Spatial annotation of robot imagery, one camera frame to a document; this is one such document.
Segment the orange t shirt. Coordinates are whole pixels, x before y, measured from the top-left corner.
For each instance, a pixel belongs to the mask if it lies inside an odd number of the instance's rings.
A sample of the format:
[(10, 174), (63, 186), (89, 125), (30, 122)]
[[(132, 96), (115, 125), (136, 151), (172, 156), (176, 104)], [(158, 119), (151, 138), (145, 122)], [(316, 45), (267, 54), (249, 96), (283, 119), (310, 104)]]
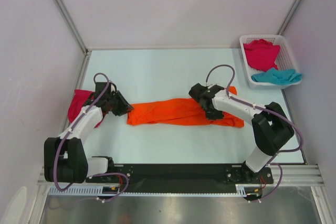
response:
[(205, 111), (192, 98), (175, 98), (166, 101), (133, 104), (128, 113), (127, 124), (170, 124), (178, 126), (230, 126), (242, 128), (244, 121), (232, 114), (223, 112), (220, 120), (209, 120)]

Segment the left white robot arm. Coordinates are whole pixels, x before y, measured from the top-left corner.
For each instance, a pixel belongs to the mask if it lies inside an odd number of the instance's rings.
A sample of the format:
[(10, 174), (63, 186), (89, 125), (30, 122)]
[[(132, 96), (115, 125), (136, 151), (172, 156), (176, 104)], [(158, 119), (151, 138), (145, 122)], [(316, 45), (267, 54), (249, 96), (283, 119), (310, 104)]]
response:
[(132, 110), (113, 83), (97, 82), (94, 91), (75, 90), (68, 109), (69, 127), (44, 142), (45, 180), (83, 183), (88, 177), (98, 175), (105, 182), (112, 181), (116, 175), (113, 159), (107, 156), (87, 158), (83, 144), (108, 113), (122, 116)]

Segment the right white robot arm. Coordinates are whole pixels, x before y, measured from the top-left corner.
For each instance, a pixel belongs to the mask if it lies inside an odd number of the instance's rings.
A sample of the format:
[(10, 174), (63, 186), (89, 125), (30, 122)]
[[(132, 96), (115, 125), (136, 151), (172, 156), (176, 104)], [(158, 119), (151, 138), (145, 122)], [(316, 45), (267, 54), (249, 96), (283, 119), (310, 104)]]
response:
[(223, 119), (227, 112), (252, 126), (256, 147), (242, 164), (243, 179), (249, 183), (261, 177), (261, 170), (294, 136), (291, 122), (276, 102), (259, 107), (216, 84), (206, 87), (197, 83), (188, 94), (208, 120)]

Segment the white plastic basket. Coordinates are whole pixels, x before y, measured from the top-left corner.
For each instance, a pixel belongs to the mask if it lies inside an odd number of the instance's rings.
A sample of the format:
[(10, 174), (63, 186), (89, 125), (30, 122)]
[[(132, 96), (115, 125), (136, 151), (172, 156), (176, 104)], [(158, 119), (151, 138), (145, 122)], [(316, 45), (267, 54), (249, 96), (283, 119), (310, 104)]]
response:
[(280, 46), (279, 54), (275, 60), (275, 64), (278, 66), (279, 70), (295, 69), (296, 72), (300, 72), (295, 56), (287, 43), (284, 36), (281, 35), (242, 35), (239, 38), (240, 47), (242, 50), (242, 58), (244, 62), (244, 71), (247, 83), (251, 89), (285, 89), (291, 84), (287, 85), (277, 85), (269, 82), (255, 82), (252, 80), (252, 75), (259, 74), (261, 71), (253, 69), (249, 66), (246, 58), (246, 53), (244, 50), (244, 44), (249, 44), (254, 40), (264, 39), (271, 42), (273, 45)]

